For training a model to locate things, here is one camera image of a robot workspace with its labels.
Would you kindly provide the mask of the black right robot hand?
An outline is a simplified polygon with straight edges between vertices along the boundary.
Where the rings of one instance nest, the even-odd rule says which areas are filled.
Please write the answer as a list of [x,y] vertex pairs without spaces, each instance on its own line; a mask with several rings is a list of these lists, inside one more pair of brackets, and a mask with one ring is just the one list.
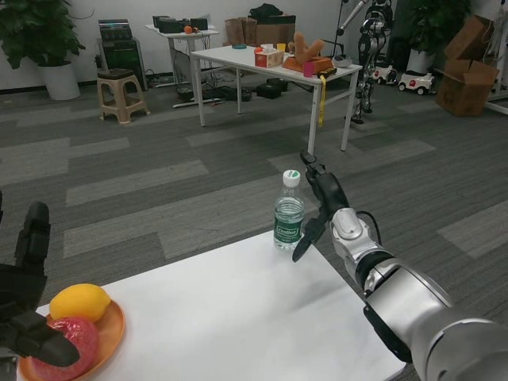
[[304,226],[304,235],[293,251],[292,260],[298,262],[312,244],[316,244],[331,222],[334,214],[341,209],[349,208],[347,196],[337,177],[326,170],[316,156],[308,151],[301,151],[300,158],[306,166],[306,180],[314,196],[320,203],[319,215],[312,217]]

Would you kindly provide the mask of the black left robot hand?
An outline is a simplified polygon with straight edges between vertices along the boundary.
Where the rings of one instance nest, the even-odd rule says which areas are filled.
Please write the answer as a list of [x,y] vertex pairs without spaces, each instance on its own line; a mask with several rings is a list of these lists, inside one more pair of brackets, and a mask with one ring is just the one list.
[[46,364],[67,367],[79,358],[78,349],[37,313],[47,276],[51,224],[49,209],[33,202],[18,235],[15,264],[1,265],[1,365],[14,375],[19,358],[33,357]]

